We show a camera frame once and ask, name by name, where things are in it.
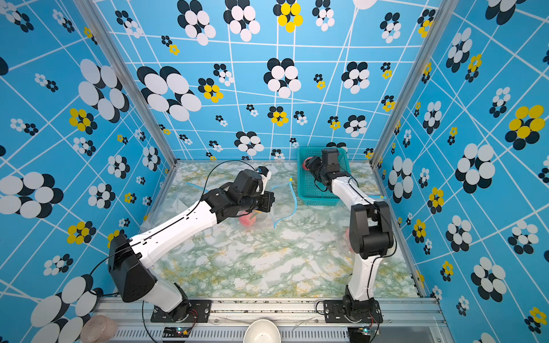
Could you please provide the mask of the clear zip-top bag blue zipper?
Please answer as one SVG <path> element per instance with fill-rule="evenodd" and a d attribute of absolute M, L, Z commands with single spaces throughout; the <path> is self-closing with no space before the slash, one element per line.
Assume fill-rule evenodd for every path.
<path fill-rule="evenodd" d="M 346 195 L 340 200 L 350 209 L 350 244 L 354 253 L 363 260 L 386 256 L 395 242 L 389 205 Z"/>

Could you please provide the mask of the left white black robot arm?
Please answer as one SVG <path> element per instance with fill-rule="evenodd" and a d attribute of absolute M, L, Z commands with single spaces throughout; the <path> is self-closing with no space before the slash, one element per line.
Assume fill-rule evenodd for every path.
<path fill-rule="evenodd" d="M 221 189 L 208 192 L 195 205 L 159 226 L 135 235 L 112 240 L 108 271 L 123 302 L 143 301 L 153 304 L 175 322 L 190 313 L 190 301 L 178 284 L 157 277 L 152 267 L 168 252 L 197 233 L 235 218 L 240 212 L 269 212 L 274 193 L 231 198 Z"/>

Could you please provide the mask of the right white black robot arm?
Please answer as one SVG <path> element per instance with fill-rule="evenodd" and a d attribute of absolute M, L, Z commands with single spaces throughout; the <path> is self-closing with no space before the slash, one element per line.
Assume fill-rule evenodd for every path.
<path fill-rule="evenodd" d="M 375 278 L 389 250 L 397 247 L 386 202 L 367 196 L 349 172 L 339 163 L 335 149 L 324 149 L 321 157 L 308 157 L 303 168 L 316 182 L 343 202 L 350 210 L 348 238 L 355 253 L 353 274 L 345 289 L 343 308 L 351 322 L 383 321 L 380 305 L 374 298 Z"/>

